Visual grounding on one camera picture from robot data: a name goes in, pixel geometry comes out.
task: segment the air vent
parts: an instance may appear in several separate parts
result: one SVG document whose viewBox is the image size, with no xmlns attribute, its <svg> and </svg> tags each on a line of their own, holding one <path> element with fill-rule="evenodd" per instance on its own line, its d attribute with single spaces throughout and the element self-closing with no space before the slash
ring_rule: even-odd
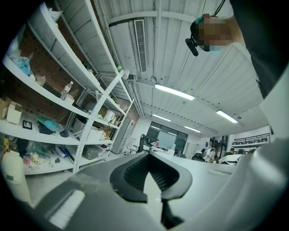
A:
<svg viewBox="0 0 289 231">
<path fill-rule="evenodd" d="M 135 20 L 135 36 L 139 53 L 141 72 L 146 71 L 145 24 L 144 20 Z"/>
</svg>

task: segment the ceiling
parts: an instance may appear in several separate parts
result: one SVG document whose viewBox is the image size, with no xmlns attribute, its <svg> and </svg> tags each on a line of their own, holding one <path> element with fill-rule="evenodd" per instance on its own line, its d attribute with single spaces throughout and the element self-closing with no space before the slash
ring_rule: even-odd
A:
<svg viewBox="0 0 289 231">
<path fill-rule="evenodd" d="M 145 116 L 157 114 L 170 119 L 174 126 L 200 130 L 201 135 L 206 137 L 268 125 L 258 106 L 262 96 L 256 83 L 256 73 L 243 46 L 232 45 L 215 52 L 204 52 L 198 48 L 199 55 L 195 57 L 184 42 L 190 35 L 190 20 L 202 13 L 213 14 L 220 1 L 162 0 L 162 14 L 169 13 L 161 20 L 158 17 L 160 0 L 94 1 L 102 26 L 107 30 L 109 23 L 117 22 L 127 14 L 135 13 L 134 18 L 144 19 L 145 72 L 140 71 L 133 19 L 115 26 L 122 31 L 116 33 L 110 27 L 110 32 L 118 60 L 137 77 L 134 83 L 136 94 Z M 231 15 L 233 10 L 227 0 L 218 16 Z M 189 101 L 156 90 L 151 76 L 155 76 L 158 83 L 196 98 Z M 216 114 L 220 109 L 234 118 L 241 116 L 239 123 L 233 124 Z"/>
</svg>

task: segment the water bottle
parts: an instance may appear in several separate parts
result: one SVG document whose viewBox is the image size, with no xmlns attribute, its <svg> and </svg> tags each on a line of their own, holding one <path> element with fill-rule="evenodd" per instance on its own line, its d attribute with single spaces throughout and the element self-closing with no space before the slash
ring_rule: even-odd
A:
<svg viewBox="0 0 289 231">
<path fill-rule="evenodd" d="M 67 84 L 67 85 L 65 86 L 65 88 L 64 88 L 64 89 L 62 90 L 62 92 L 61 92 L 60 99 L 65 100 L 68 92 L 70 91 L 70 89 L 71 89 L 71 87 L 72 87 L 72 84 L 73 84 L 73 82 L 71 81 L 69 84 Z"/>
</svg>

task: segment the fluorescent light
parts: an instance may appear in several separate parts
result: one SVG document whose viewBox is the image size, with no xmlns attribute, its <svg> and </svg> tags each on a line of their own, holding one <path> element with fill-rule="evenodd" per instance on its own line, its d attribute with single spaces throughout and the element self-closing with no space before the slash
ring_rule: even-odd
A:
<svg viewBox="0 0 289 231">
<path fill-rule="evenodd" d="M 163 117 L 161 117 L 161 116 L 158 116 L 158 115 L 155 115 L 155 114 L 153 114 L 153 116 L 154 116 L 154 117 L 157 117 L 157 118 L 159 118 L 159 119 L 165 120 L 165 121 L 167 121 L 167 122 L 171 122 L 171 120 L 166 119 L 166 118 L 163 118 Z"/>
<path fill-rule="evenodd" d="M 200 131 L 198 131 L 198 130 L 196 130 L 196 129 L 193 129 L 193 128 L 190 128 L 190 127 L 187 127 L 187 126 L 185 126 L 185 128 L 187 128 L 187 129 L 189 129 L 189 130 L 192 130 L 192 131 L 194 131 L 194 132 L 200 132 Z"/>
<path fill-rule="evenodd" d="M 154 126 L 151 126 L 152 128 L 155 128 L 155 129 L 157 129 L 157 130 L 159 130 L 159 128 L 157 128 L 157 127 L 154 127 Z"/>
<path fill-rule="evenodd" d="M 195 97 L 193 97 L 191 95 L 188 95 L 188 94 L 186 94 L 184 92 L 180 92 L 180 91 L 177 91 L 175 89 L 168 88 L 168 87 L 165 87 L 165 86 L 159 85 L 159 84 L 155 84 L 154 88 L 158 89 L 158 90 L 161 90 L 161 91 L 164 91 L 164 92 L 168 92 L 168 93 L 177 95 L 177 96 L 180 96 L 180 97 L 183 97 L 183 98 L 191 100 L 191 101 L 195 98 Z"/>
<path fill-rule="evenodd" d="M 229 121 L 233 122 L 234 124 L 238 123 L 238 121 L 236 121 L 235 119 L 233 119 L 232 117 L 230 117 L 226 113 L 222 112 L 221 110 L 217 111 L 217 114 L 219 114 L 220 116 L 228 119 Z"/>
</svg>

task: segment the white refrigerator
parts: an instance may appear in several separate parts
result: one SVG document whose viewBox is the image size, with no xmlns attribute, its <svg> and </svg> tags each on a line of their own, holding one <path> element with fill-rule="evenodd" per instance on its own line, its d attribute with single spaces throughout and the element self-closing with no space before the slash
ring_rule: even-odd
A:
<svg viewBox="0 0 289 231">
<path fill-rule="evenodd" d="M 131 135 L 132 127 L 135 124 L 135 122 L 132 119 L 125 118 L 125 121 L 123 122 L 117 137 L 113 143 L 113 146 L 111 148 L 111 152 L 115 154 L 119 154 L 122 152 L 125 144 L 126 139 Z"/>
</svg>

